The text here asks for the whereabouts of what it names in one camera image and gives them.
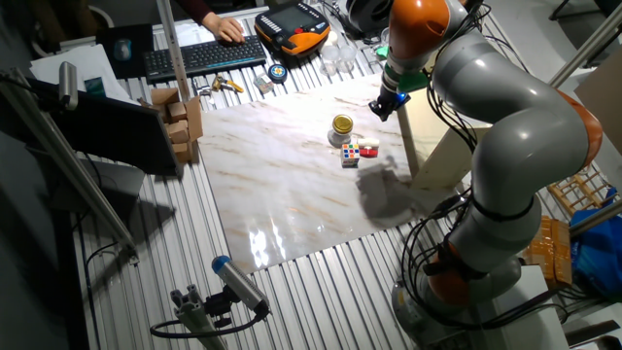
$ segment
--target metal pole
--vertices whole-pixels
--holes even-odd
[[[11,78],[28,86],[28,82],[17,69],[11,71]],[[90,210],[106,225],[120,244],[134,250],[135,244],[131,234],[121,219],[119,219],[119,216],[117,216],[117,213],[104,194],[97,188],[95,181],[78,161],[71,146],[69,146],[52,117],[48,113],[39,110],[32,93],[10,83],[0,83],[0,93],[5,95],[9,103],[11,103],[26,123],[26,126],[50,153],[50,156],[52,156],[60,170],[85,199]]]
[[[618,5],[615,11],[605,20],[605,22],[592,34],[592,36],[581,46],[576,55],[555,74],[549,85],[553,88],[560,87],[566,79],[574,73],[583,61],[587,59],[599,45],[614,35],[613,31],[622,23],[622,4]]]
[[[168,43],[168,51],[173,60],[173,69],[177,78],[177,85],[182,96],[182,101],[190,100],[190,90],[188,88],[188,77],[186,77],[186,68],[182,59],[182,50],[179,48],[177,41],[177,32],[175,31],[175,21],[173,20],[173,12],[171,11],[171,3],[169,0],[156,0],[159,17],[162,20],[164,35],[166,35],[166,43]]]
[[[577,224],[572,225],[570,227],[570,237],[576,237],[577,235],[604,223],[620,213],[622,213],[622,200],[617,200]]]

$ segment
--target computer screen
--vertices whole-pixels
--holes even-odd
[[[58,85],[34,79],[28,83],[40,93],[58,98]],[[157,111],[79,91],[74,111],[51,115],[76,151],[128,163],[147,174],[182,174]]]
[[[294,32],[295,29],[315,23],[315,20],[297,7],[289,7],[270,16],[273,22],[285,31]]]

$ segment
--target glass jar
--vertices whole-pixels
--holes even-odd
[[[332,120],[332,128],[328,131],[328,141],[334,148],[341,149],[343,144],[350,143],[350,132],[354,122],[352,118],[338,115]]]

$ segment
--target black keyboard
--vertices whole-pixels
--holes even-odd
[[[196,76],[263,64],[265,52],[257,35],[245,37],[244,44],[223,45],[207,42],[181,47],[187,76]],[[175,79],[173,61],[168,50],[143,53],[147,80]]]

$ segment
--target cardboard box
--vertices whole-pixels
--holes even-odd
[[[138,101],[140,102],[141,106],[143,106],[145,108],[156,110],[157,113],[159,114],[159,117],[162,118],[162,121],[164,122],[164,124],[168,123],[168,121],[169,121],[168,109],[166,108],[165,105],[152,105],[152,104],[149,104],[142,97]]]
[[[542,216],[540,229],[523,251],[523,258],[527,264],[540,266],[549,289],[571,286],[572,263],[568,224]]]
[[[154,106],[166,106],[180,102],[179,91],[176,88],[154,88],[152,89],[152,102]],[[201,101],[198,96],[186,102],[186,120],[188,122],[188,135],[190,141],[183,150],[180,144],[173,144],[173,151],[177,155],[179,162],[187,162],[192,159],[193,144],[196,139],[203,136],[203,124],[201,122]]]
[[[171,103],[167,107],[171,122],[176,123],[186,119],[186,106],[182,102]]]
[[[188,121],[179,121],[168,125],[168,137],[174,144],[183,144],[190,141]]]
[[[622,154],[622,48],[610,55],[574,92],[603,126],[603,131]]]
[[[192,143],[173,144],[173,151],[181,163],[192,161]]]

